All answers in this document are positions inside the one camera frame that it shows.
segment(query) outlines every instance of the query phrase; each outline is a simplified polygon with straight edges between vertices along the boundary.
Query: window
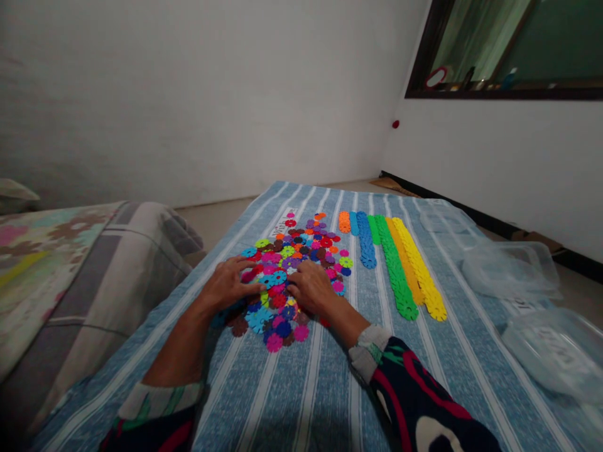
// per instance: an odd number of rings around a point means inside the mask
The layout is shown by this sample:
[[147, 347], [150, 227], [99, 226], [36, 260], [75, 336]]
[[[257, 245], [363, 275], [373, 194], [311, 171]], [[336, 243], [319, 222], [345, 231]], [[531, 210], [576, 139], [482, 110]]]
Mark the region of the window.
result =
[[433, 0], [406, 97], [603, 99], [603, 1]]

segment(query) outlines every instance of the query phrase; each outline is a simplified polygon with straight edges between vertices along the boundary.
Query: sleeve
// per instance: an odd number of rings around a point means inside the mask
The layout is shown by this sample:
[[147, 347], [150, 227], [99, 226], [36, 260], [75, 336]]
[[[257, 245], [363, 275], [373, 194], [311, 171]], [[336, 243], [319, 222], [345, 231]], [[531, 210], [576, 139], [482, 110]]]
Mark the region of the sleeve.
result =
[[500, 450], [490, 430], [452, 399], [403, 340], [371, 325], [349, 357], [353, 373], [379, 401], [403, 451]]
[[175, 388], [136, 384], [119, 409], [101, 451], [188, 451], [201, 383]]

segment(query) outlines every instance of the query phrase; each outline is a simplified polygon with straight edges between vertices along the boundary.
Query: floral bedsheet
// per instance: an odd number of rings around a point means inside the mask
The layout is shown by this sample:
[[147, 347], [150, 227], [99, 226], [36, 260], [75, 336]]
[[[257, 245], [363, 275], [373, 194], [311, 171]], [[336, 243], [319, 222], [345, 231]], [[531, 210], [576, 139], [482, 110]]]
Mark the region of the floral bedsheet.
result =
[[27, 350], [122, 204], [0, 217], [0, 382]]

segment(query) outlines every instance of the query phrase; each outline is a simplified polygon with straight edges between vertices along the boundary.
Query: striped cuff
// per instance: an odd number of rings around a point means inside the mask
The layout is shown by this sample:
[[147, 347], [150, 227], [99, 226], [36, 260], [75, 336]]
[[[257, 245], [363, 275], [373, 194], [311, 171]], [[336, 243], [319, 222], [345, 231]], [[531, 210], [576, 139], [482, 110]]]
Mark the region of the striped cuff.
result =
[[169, 416], [196, 404], [201, 397], [203, 383], [175, 388], [162, 388], [137, 383], [117, 412], [125, 421], [145, 422]]
[[352, 373], [361, 383], [365, 385], [370, 383], [372, 375], [381, 361], [381, 355], [388, 345], [389, 338], [391, 338], [389, 331], [380, 326], [371, 325], [362, 332], [356, 346], [348, 351]]

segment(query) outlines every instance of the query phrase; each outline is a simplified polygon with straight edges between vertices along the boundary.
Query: clear plastic lid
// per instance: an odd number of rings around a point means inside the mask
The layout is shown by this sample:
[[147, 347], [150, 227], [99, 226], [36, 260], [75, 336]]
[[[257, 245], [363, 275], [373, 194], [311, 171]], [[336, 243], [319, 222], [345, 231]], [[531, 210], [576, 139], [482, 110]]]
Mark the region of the clear plastic lid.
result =
[[465, 251], [462, 271], [471, 288], [496, 298], [563, 298], [548, 248], [539, 242], [487, 242]]
[[569, 309], [509, 320], [502, 340], [547, 389], [603, 404], [603, 332]]
[[450, 205], [421, 207], [420, 220], [429, 232], [457, 234], [475, 226], [475, 222], [465, 212]]

